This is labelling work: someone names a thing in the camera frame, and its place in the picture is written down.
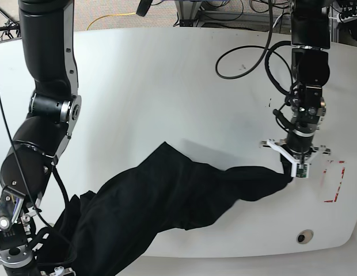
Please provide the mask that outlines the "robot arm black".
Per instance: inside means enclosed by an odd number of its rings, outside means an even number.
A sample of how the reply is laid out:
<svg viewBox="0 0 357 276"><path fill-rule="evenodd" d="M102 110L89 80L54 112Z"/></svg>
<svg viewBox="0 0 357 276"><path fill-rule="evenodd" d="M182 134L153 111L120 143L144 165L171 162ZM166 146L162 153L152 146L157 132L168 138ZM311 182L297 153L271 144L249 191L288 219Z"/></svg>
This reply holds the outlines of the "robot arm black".
<svg viewBox="0 0 357 276"><path fill-rule="evenodd" d="M265 70L274 86L285 96L284 103L293 112L288 120L281 109L273 110L276 122L287 137L264 145L280 153L284 172L292 178L308 178L310 166L318 154L330 154L325 146L315 147L314 134L325 116L326 103L322 88L328 82L330 48L329 7L332 1L291 1L291 40L275 43L265 56ZM269 60L276 49L292 47L291 76L288 90L271 75Z"/></svg>
<svg viewBox="0 0 357 276"><path fill-rule="evenodd" d="M7 275L44 275L35 247L52 226L33 217L65 151L81 111L74 57L74 2L19 1L24 57L35 89L25 121L9 136L0 169L0 265Z"/></svg>

